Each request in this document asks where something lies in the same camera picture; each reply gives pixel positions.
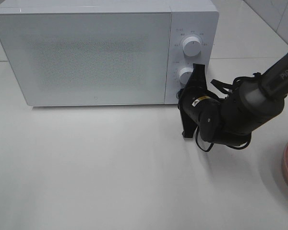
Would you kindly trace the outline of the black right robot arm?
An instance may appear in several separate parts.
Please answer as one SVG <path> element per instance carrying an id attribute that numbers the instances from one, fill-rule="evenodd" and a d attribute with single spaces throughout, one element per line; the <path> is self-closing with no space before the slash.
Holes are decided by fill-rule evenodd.
<path id="1" fill-rule="evenodd" d="M 263 74 L 236 77 L 232 84 L 213 79 L 211 84 L 225 98 L 207 88 L 205 66 L 193 64 L 187 84 L 178 93 L 178 109 L 184 138 L 241 150 L 246 148 L 252 132 L 284 109 L 288 95 L 288 52 Z"/>

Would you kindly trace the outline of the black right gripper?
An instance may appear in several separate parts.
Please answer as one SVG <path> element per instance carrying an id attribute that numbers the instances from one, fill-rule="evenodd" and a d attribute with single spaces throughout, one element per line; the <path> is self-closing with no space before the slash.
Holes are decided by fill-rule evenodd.
<path id="1" fill-rule="evenodd" d="M 184 138 L 192 138 L 196 130 L 203 139 L 214 138 L 220 125 L 220 101 L 207 88 L 205 65 L 193 64 L 193 72 L 179 93 L 178 109 Z"/>

